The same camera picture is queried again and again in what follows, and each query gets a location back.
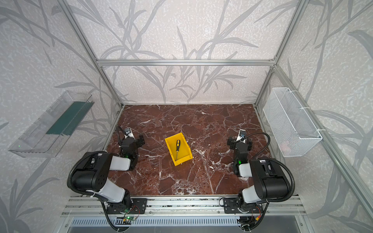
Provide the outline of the black yellow screwdriver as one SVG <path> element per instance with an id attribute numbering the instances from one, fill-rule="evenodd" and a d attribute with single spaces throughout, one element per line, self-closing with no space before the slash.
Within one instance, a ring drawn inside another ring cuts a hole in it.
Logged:
<path id="1" fill-rule="evenodd" d="M 176 156 L 175 156 L 176 161 L 178 160 L 178 153 L 179 153 L 179 150 L 180 150 L 180 145 L 181 145 L 181 140 L 177 140 L 177 142 L 176 142 Z"/>

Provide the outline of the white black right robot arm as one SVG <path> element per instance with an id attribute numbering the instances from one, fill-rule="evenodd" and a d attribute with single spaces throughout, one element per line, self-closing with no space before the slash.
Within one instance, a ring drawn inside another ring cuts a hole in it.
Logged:
<path id="1" fill-rule="evenodd" d="M 264 135 L 267 143 L 252 159 L 248 159 L 253 142 L 251 136 Z M 295 191 L 295 179 L 291 171 L 273 158 L 258 158 L 271 142 L 267 133 L 247 134 L 240 129 L 237 137 L 228 138 L 227 145 L 234 151 L 234 173 L 238 177 L 251 178 L 253 186 L 241 190 L 235 198 L 223 198 L 222 207 L 226 214 L 262 214 L 269 203 L 284 202 Z"/>

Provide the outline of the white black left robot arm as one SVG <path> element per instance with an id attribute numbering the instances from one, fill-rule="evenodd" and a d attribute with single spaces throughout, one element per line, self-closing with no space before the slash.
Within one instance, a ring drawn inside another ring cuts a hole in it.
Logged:
<path id="1" fill-rule="evenodd" d="M 107 214 L 145 213 L 147 199 L 132 199 L 129 190 L 112 182 L 110 171 L 133 171 L 138 163 L 139 148 L 145 144 L 143 135 L 135 138 L 131 128 L 117 127 L 119 153 L 86 152 L 73 166 L 67 186 L 73 192 L 97 198 Z"/>

